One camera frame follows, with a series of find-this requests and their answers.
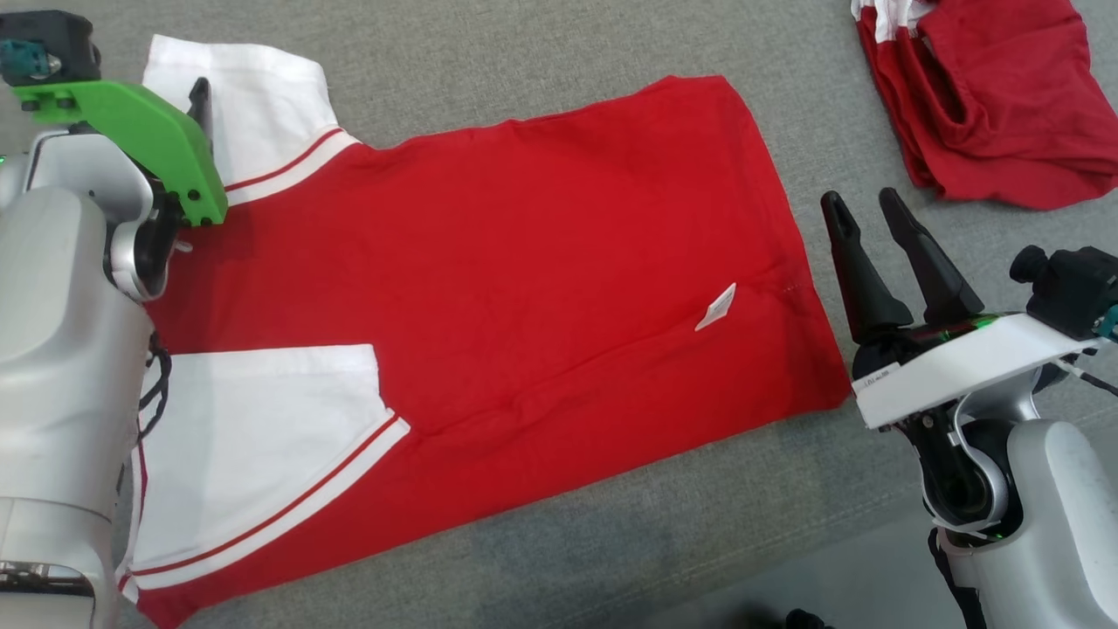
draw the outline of folded red shirt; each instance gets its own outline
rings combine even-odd
[[[378,150],[316,64],[157,44],[145,84],[214,85],[236,203],[150,307],[176,368],[120,580],[160,627],[849,394],[724,78]]]
[[[894,39],[879,15],[859,35],[915,183],[1035,209],[1118,185],[1118,115],[1068,0],[940,0]]]

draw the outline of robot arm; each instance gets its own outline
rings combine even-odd
[[[968,629],[1118,629],[1118,497],[1072,425],[1040,419],[1033,393],[1064,361],[1110,346],[1118,258],[1026,248],[1029,313],[982,301],[891,189],[881,206],[928,302],[911,327],[835,192],[823,197],[869,428],[900,432],[920,461],[934,552]]]
[[[115,626],[112,517],[155,339],[142,302],[163,290],[180,223],[227,206],[205,78],[189,114],[102,82],[91,31],[60,11],[0,15],[25,111],[73,123],[0,160],[0,627]]]
[[[111,523],[152,326],[105,276],[106,235],[58,187],[0,218],[0,626],[115,622]]]

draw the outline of shirt tag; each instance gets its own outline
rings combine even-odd
[[[889,374],[891,374],[893,372],[893,370],[897,370],[900,366],[901,366],[900,363],[893,363],[892,365],[885,365],[884,368],[878,370],[877,372],[873,372],[872,374],[870,374],[870,375],[868,375],[868,377],[865,377],[863,379],[859,379],[859,380],[854,381],[851,384],[851,389],[854,390],[854,395],[858,395],[859,393],[862,393],[862,391],[866,390],[870,385],[875,384],[879,381],[884,380],[885,377],[888,377]]]
[[[707,316],[699,322],[695,326],[695,332],[705,328],[707,326],[718,322],[722,317],[726,317],[726,313],[730,311],[730,304],[733,303],[733,290],[738,288],[738,282],[730,284],[730,287],[726,288],[722,294],[718,295],[718,298],[713,303],[707,306]]]

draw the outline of cable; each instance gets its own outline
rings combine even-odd
[[[140,399],[140,410],[143,411],[146,409],[157,395],[159,395],[159,404],[155,406],[155,412],[152,414],[151,420],[148,421],[148,426],[140,431],[140,437],[136,441],[143,441],[144,438],[151,435],[155,425],[163,418],[163,410],[167,408],[168,383],[171,379],[171,354],[160,343],[159,333],[151,334],[151,339],[148,341],[148,352],[151,353],[151,360],[148,361],[149,368],[152,363],[159,361],[159,381]]]
[[[1086,382],[1087,384],[1101,389],[1102,391],[1109,393],[1110,395],[1118,397],[1118,387],[1115,387],[1097,377],[1092,377],[1091,374],[1088,374],[1087,372],[1080,370],[1079,368],[1072,365],[1071,363],[1068,363],[1062,359],[1053,361],[1053,363],[1055,363],[1057,368],[1060,368],[1064,372],[1068,372],[1069,374]]]

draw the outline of white sleeve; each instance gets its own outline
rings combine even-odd
[[[143,85],[182,111],[198,77],[210,82],[214,161],[226,185],[296,161],[337,128],[319,64],[255,44],[197,44],[157,35]]]
[[[874,39],[878,44],[897,39],[900,28],[916,30],[920,18],[936,8],[934,0],[851,0],[854,21],[862,19],[862,9],[872,7],[878,11]]]

